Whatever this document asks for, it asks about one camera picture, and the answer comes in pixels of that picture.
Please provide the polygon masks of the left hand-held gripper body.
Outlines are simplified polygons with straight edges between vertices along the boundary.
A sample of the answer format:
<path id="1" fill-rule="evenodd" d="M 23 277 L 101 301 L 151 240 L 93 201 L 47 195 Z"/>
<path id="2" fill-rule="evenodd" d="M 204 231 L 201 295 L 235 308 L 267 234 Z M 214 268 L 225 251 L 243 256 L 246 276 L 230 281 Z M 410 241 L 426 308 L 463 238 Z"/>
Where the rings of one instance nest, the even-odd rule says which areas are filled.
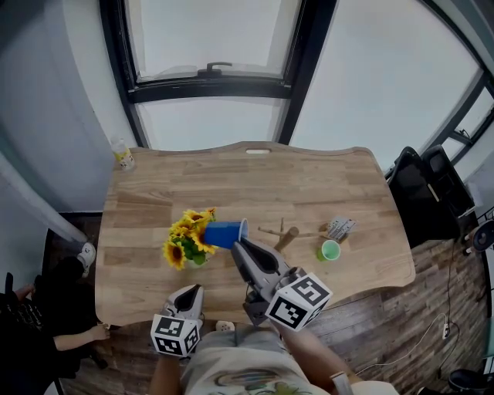
<path id="1" fill-rule="evenodd" d="M 178 358 L 187 357 L 201 340 L 202 307 L 179 311 L 165 306 L 154 315 L 151 325 L 151 341 L 156 351 Z"/>

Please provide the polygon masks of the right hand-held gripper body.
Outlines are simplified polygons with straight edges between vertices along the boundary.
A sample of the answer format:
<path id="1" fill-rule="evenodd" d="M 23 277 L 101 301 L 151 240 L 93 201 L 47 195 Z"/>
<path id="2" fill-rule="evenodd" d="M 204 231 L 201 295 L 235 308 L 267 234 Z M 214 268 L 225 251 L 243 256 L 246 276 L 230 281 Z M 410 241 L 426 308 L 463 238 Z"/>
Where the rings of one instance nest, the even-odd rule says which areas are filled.
<path id="1" fill-rule="evenodd" d="M 255 326 L 267 319 L 299 332 L 312 322 L 333 292 L 312 272 L 293 267 L 281 275 L 255 275 L 243 308 Z"/>

